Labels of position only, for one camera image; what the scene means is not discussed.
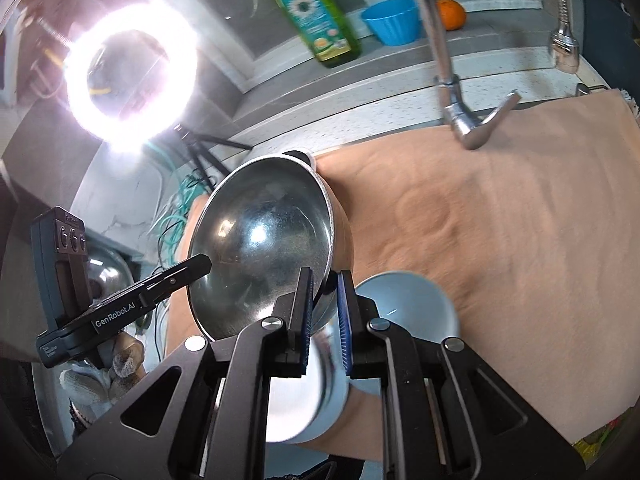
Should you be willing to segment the gloved left hand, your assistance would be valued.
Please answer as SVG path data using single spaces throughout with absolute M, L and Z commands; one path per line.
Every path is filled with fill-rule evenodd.
M 87 361 L 73 362 L 58 376 L 73 404 L 113 405 L 144 377 L 142 341 L 122 332 L 106 348 L 111 351 L 109 366 L 99 368 Z

